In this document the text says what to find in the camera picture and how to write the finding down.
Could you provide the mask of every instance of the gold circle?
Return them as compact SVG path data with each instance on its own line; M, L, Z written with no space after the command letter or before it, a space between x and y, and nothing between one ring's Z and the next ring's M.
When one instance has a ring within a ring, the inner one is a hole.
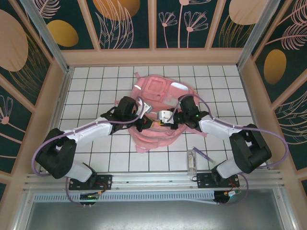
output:
M67 22L54 20L47 24L54 40L61 46L71 47L78 43L79 37L76 30Z
M252 25L258 21L267 0L231 0L230 19L239 25Z
M283 51L279 49L272 50L264 62L264 78L268 84L276 84L283 76L286 70L287 58Z
M121 7L118 2L123 11L125 8L127 9L130 17L133 17L139 11L140 0L93 0L97 10L106 18L115 21L125 20L127 16L120 12Z
M9 13L0 10L0 66L21 70L28 58L28 40L23 27Z

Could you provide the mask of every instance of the yellow object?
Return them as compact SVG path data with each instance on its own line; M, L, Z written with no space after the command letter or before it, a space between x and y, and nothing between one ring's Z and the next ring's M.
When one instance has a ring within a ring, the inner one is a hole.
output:
M130 17L133 17L140 8L140 0L93 0L93 2L103 16L115 21L127 19L120 9L125 13L126 8Z
M286 70L286 55L279 49L272 50L264 62L264 78L269 84L276 84Z
M268 0L231 0L230 19L239 25L252 25L258 21Z
M71 47L78 43L79 37L76 30L67 22L62 20L54 20L48 23L54 40L61 46Z
M0 10L0 66L8 71L21 70L28 58L26 33L9 13Z

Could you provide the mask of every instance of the white grid floor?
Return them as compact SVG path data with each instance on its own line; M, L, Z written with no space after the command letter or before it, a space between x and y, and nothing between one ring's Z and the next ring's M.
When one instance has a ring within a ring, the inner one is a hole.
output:
M60 122L60 130L84 125L114 106L115 100L129 96L140 76L158 74L184 82L197 90L208 102L213 115L233 124L253 123L236 66L132 66L75 68ZM184 133L168 147L148 153L136 152L127 130L98 138L77 147L75 160L84 162L97 172L186 171L187 150L197 147L220 163L232 156L230 144L208 134ZM197 154L199 170L215 165Z

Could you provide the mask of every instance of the pink backpack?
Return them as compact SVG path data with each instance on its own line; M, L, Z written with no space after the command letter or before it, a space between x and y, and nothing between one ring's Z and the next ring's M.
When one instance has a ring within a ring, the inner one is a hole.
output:
M141 96L146 103L149 103L153 110L146 116L155 121L157 121L156 112L174 108L178 103L178 97L188 93L197 94L191 87L183 83L158 75L141 78L138 73L135 73L135 76L138 81L134 85L130 96L135 100L137 96ZM199 104L198 98L194 97L194 101ZM145 153L157 147L168 146L184 131L198 133L206 137L205 133L190 129L186 125L179 125L178 129L171 130L170 127L160 126L158 122L154 122L151 128L142 132L139 132L136 127L129 129L129 133L136 143L136 150L139 153Z

